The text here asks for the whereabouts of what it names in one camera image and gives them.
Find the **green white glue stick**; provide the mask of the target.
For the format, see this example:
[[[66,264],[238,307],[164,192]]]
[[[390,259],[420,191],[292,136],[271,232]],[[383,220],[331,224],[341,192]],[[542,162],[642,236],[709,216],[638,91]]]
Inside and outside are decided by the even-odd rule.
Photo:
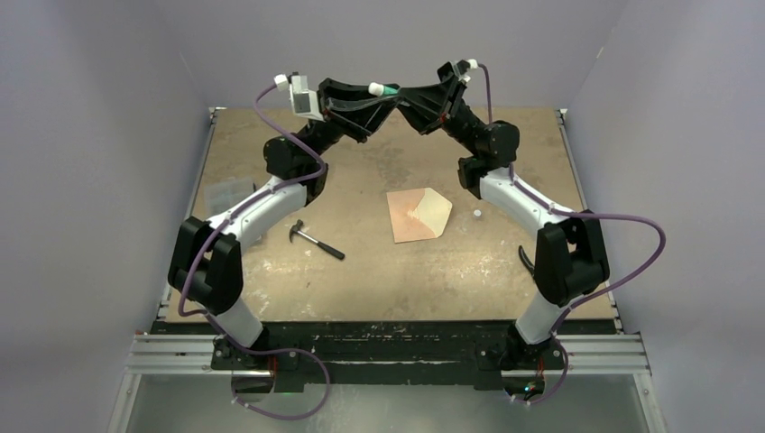
[[[399,89],[377,82],[371,82],[367,86],[367,91],[374,97],[392,97],[399,94]]]

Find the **brown envelope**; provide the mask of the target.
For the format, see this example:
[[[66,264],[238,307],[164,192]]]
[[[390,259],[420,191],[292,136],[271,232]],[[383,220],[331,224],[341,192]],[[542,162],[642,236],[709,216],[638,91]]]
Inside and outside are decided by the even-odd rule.
[[[443,235],[453,204],[432,188],[386,194],[396,244],[436,239]]]

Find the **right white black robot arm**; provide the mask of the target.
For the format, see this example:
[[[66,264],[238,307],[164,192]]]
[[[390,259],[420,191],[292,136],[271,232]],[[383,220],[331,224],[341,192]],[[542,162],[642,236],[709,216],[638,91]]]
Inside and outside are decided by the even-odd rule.
[[[468,72],[477,63],[447,63],[435,85],[395,91],[399,109],[419,134],[444,131],[468,150],[458,161],[461,187],[513,219],[535,238],[532,277],[537,293],[509,333],[509,360],[527,367],[552,338],[559,318],[610,275],[600,224],[543,196],[514,170],[521,134],[503,120],[482,121],[464,101]]]

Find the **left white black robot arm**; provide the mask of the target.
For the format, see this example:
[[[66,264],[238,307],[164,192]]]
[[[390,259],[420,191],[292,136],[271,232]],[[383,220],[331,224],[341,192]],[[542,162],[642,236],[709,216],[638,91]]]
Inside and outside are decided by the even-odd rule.
[[[293,114],[306,119],[297,132],[288,132],[261,109],[261,100],[273,91],[288,93]],[[400,94],[396,84],[348,85],[327,78],[312,89],[303,75],[276,76],[253,104],[277,132],[263,146],[270,178],[231,208],[181,224],[168,274],[168,283],[180,293],[178,312],[205,316],[235,343],[234,357],[245,368],[264,365],[269,345],[265,325],[242,296],[244,253],[323,192],[328,175],[323,153],[345,136],[364,142],[397,106]]]

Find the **small black hammer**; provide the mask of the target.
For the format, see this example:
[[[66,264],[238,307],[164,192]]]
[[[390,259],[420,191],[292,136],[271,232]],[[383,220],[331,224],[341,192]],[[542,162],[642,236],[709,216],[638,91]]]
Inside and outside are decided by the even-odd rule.
[[[314,244],[320,250],[338,259],[339,261],[343,261],[346,258],[346,255],[342,253],[341,251],[305,233],[302,230],[303,226],[304,226],[304,222],[298,219],[296,223],[290,227],[289,240],[291,243],[293,242],[293,238],[295,236],[302,237],[305,240],[309,241],[310,243]]]

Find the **clear plastic organizer box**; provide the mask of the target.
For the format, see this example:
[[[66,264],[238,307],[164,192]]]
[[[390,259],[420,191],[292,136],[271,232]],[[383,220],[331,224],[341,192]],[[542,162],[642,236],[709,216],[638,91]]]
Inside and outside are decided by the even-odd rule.
[[[236,207],[256,190],[256,184],[251,177],[230,177],[204,187],[207,220]]]

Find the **black handled pliers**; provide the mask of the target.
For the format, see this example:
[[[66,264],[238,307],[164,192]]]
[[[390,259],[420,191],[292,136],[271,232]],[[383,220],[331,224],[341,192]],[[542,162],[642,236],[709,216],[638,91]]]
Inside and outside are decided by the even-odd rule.
[[[529,258],[528,254],[526,253],[526,250],[523,248],[522,245],[519,245],[517,252],[518,252],[518,256],[521,261],[521,264],[527,270],[530,276],[533,277],[535,274],[535,265],[532,262],[532,260]]]

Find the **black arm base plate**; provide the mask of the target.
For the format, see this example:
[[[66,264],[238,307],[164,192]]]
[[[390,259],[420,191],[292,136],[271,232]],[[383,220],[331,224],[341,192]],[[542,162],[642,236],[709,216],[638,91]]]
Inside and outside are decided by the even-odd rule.
[[[564,365],[549,341],[527,347],[512,320],[268,322],[248,354],[215,339],[211,367],[263,374],[277,392],[307,384],[465,385],[477,391],[542,392]]]

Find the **aluminium frame rail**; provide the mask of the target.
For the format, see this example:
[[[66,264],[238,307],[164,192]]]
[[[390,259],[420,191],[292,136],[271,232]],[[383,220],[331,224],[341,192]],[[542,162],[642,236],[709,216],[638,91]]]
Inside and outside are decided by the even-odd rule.
[[[560,335],[574,375],[649,374],[650,363],[638,335]],[[269,371],[214,369],[211,335],[139,335],[134,338],[126,371],[145,375],[242,375],[268,378]]]

